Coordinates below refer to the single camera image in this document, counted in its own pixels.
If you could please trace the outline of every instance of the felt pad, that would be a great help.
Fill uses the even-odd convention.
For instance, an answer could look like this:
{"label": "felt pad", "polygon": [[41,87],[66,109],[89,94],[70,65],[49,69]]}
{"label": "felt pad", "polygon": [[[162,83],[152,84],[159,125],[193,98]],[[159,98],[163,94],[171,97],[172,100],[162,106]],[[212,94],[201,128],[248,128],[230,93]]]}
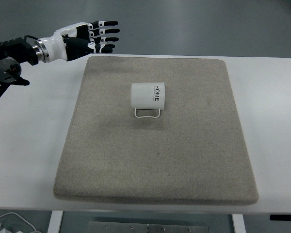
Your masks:
{"label": "felt pad", "polygon": [[[165,109],[157,119],[136,118],[130,106],[131,83],[146,82],[165,82]],[[225,62],[89,58],[54,195],[112,203],[255,203]]]}

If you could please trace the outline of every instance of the robotic arm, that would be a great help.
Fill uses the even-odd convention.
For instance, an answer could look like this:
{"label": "robotic arm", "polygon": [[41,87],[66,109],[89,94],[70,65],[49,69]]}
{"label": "robotic arm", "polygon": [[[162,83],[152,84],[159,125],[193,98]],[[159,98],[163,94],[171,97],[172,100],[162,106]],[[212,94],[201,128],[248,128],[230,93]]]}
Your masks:
{"label": "robotic arm", "polygon": [[[10,85],[29,85],[29,81],[20,76],[20,63],[29,62],[34,66],[39,61],[72,61],[90,53],[112,52],[115,45],[108,42],[118,41],[118,38],[104,35],[120,30],[105,27],[117,24],[117,21],[81,22],[58,29],[51,37],[25,36],[0,42],[0,97]],[[30,45],[27,38],[34,39],[35,45]]]}

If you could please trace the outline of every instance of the mug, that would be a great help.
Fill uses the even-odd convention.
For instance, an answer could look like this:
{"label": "mug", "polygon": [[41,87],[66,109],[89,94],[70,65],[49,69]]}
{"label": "mug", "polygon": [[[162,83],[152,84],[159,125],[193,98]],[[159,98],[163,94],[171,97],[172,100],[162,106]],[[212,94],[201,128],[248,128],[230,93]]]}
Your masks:
{"label": "mug", "polygon": [[[165,83],[132,83],[130,104],[137,118],[158,118],[165,108]],[[137,116],[136,109],[158,110],[158,116]]]}

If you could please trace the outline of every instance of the mug handle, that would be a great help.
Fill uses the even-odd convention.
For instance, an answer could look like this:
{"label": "mug handle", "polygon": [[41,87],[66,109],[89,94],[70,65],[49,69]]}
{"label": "mug handle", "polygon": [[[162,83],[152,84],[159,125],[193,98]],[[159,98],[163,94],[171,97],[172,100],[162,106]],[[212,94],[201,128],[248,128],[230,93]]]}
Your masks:
{"label": "mug handle", "polygon": [[160,115],[161,115],[161,109],[159,109],[159,115],[158,116],[137,116],[136,108],[135,108],[135,117],[137,117],[137,118],[159,118]]}

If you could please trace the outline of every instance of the white table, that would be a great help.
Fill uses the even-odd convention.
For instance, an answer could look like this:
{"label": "white table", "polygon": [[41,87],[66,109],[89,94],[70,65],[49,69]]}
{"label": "white table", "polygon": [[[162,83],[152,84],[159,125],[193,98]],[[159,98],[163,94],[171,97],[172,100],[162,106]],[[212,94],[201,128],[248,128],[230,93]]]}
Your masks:
{"label": "white table", "polygon": [[256,204],[126,205],[57,200],[53,183],[87,56],[33,67],[22,64],[22,77],[31,84],[11,86],[1,97],[0,208],[291,214],[291,59],[210,58],[222,59],[227,65],[258,187]]}

